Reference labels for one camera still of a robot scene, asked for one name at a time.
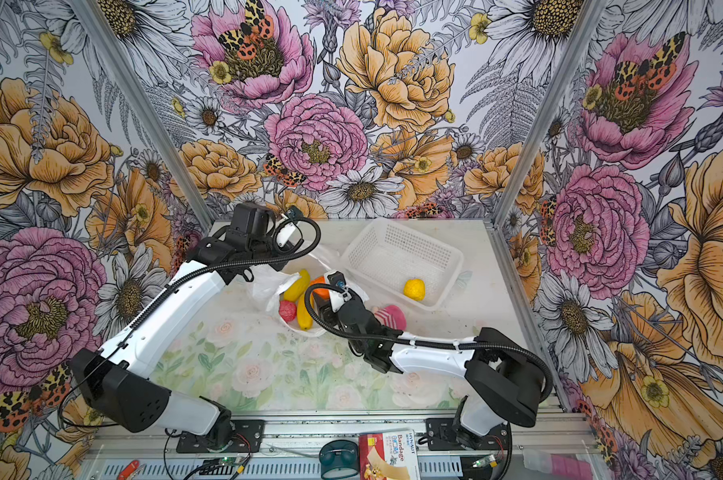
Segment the yellow toy corn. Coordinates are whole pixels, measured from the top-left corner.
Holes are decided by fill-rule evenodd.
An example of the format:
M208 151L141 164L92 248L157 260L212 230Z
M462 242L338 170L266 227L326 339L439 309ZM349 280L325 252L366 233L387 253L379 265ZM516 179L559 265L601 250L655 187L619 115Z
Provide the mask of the yellow toy corn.
M313 328L313 318L309 314L308 309L305 305L305 295L301 294L299 300L296 302L296 320L298 326L302 331L308 331Z

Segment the white plastic bag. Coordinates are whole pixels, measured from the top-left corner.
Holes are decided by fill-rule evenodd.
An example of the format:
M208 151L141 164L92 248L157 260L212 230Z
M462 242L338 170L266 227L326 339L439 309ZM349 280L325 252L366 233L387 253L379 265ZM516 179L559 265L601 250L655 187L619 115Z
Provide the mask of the white plastic bag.
M297 319L285 322L278 308L283 294L299 280L302 270L307 272L310 280L315 280L318 276L334 273L339 266L337 252L321 246L307 256L292 260L281 271L269 265L257 265L250 268L252 281L247 284L247 296L259 311L266 313L280 326L306 338L317 338L325 334L326 330L316 323L310 329L303 330Z

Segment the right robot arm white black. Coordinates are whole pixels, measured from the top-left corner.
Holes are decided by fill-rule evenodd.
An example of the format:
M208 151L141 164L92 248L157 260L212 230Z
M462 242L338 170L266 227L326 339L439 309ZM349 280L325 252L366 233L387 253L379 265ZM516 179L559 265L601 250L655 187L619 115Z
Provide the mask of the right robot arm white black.
M383 325L343 282L310 286L300 305L381 374L429 372L465 380L471 391L451 426L455 443L464 448L479 448L499 428L535 427L539 405L553 391L549 366L495 328L463 340L416 336Z

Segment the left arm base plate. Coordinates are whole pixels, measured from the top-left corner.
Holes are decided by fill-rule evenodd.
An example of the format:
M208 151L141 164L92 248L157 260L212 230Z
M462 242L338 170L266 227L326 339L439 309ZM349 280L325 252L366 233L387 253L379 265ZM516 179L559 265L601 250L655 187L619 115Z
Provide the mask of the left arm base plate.
M233 419L203 436L182 432L175 451L179 454L257 453L264 428L263 420Z

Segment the yellow toy lemon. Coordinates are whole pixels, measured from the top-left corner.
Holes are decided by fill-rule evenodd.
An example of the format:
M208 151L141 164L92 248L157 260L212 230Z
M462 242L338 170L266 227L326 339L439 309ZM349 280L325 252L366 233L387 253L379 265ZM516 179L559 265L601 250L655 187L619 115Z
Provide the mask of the yellow toy lemon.
M425 295L427 295L425 282L419 278L413 278L405 281L405 286L403 286L403 295L416 302L423 301L423 299L425 299Z

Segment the yellow toy banana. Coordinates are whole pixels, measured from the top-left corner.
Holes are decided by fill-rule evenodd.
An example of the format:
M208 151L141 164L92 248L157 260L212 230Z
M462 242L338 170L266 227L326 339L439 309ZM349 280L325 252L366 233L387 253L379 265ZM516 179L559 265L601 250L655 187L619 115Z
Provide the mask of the yellow toy banana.
M306 269L301 269L298 272L297 280L283 292L282 299L289 302L297 302L310 284L311 277L309 272Z

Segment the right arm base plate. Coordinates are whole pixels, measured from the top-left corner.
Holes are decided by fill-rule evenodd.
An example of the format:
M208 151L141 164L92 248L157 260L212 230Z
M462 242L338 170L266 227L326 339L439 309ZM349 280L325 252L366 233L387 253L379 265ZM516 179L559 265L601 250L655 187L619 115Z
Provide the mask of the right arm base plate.
M505 424L499 424L485 436L469 432L459 426L457 420L445 417L425 419L423 443L431 451L507 451L511 430Z

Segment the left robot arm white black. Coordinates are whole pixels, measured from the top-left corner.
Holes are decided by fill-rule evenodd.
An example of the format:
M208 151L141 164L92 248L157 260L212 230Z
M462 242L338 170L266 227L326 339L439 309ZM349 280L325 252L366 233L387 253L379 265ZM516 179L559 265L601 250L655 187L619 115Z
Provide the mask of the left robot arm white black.
M93 351L80 350L70 369L86 405L131 433L151 427L205 438L215 449L231 440L230 411L217 402L175 393L151 375L198 310L237 277L252 281L257 266L274 271L313 250L298 208L281 215L253 203L235 206L223 228L201 239L175 276L121 332Z

